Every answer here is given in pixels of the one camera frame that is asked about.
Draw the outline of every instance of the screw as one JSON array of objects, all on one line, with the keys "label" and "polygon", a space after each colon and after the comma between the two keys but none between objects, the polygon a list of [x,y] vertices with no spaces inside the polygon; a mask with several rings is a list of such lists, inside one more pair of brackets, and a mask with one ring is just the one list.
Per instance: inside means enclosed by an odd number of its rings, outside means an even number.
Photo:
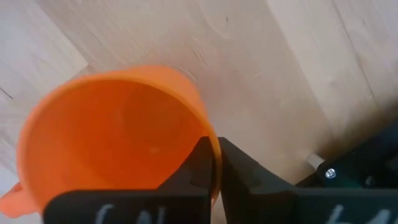
[{"label": "screw", "polygon": [[333,179],[333,178],[335,178],[335,177],[336,177],[336,171],[335,171],[334,169],[328,169],[328,170],[325,172],[325,177],[326,177],[327,179]]}]

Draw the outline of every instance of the orange plastic cup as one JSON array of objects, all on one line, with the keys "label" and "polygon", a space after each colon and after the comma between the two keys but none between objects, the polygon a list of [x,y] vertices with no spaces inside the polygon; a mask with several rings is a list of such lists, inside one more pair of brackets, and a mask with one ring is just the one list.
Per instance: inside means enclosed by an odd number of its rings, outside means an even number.
[{"label": "orange plastic cup", "polygon": [[156,189],[202,136],[221,151],[196,88],[157,65],[72,80],[31,112],[17,148],[20,183],[0,199],[15,218],[40,212],[71,190]]}]

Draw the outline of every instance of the chalk writing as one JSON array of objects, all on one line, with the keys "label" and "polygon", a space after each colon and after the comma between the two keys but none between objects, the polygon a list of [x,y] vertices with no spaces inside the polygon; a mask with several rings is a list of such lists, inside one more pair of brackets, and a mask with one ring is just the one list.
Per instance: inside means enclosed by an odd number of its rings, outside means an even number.
[{"label": "chalk writing", "polygon": [[[165,208],[160,207],[156,224],[163,224],[164,216],[165,216]],[[137,218],[136,224],[152,224],[152,216],[148,211],[141,211]]]},{"label": "chalk writing", "polygon": [[114,208],[114,205],[111,204],[103,205],[101,209],[97,212],[97,216],[95,218],[95,224],[103,224],[106,212],[111,208]]},{"label": "chalk writing", "polygon": [[[343,213],[344,206],[336,205],[331,211],[328,221],[325,224],[352,224],[349,222],[339,221],[341,214]],[[382,209],[378,211],[376,216],[366,224],[388,224],[391,217],[391,212],[388,209]]]}]

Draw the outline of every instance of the wooden floor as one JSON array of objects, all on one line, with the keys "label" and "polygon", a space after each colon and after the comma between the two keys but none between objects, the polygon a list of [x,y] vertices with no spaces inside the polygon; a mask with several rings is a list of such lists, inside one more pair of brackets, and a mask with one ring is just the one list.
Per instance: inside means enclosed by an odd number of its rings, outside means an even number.
[{"label": "wooden floor", "polygon": [[[0,194],[30,109],[79,75],[184,71],[219,136],[295,183],[398,112],[397,0],[0,0]],[[214,223],[223,223],[220,206]],[[37,215],[0,223],[38,223]]]}]

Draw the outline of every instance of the black device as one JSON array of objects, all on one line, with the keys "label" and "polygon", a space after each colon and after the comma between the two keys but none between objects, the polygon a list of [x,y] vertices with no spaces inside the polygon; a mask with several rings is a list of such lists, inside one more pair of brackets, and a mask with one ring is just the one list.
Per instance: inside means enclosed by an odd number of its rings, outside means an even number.
[{"label": "black device", "polygon": [[[221,194],[228,224],[398,223],[398,123],[297,185],[225,138]],[[215,163],[208,138],[156,190],[76,191],[53,199],[44,223],[210,223]]]}]

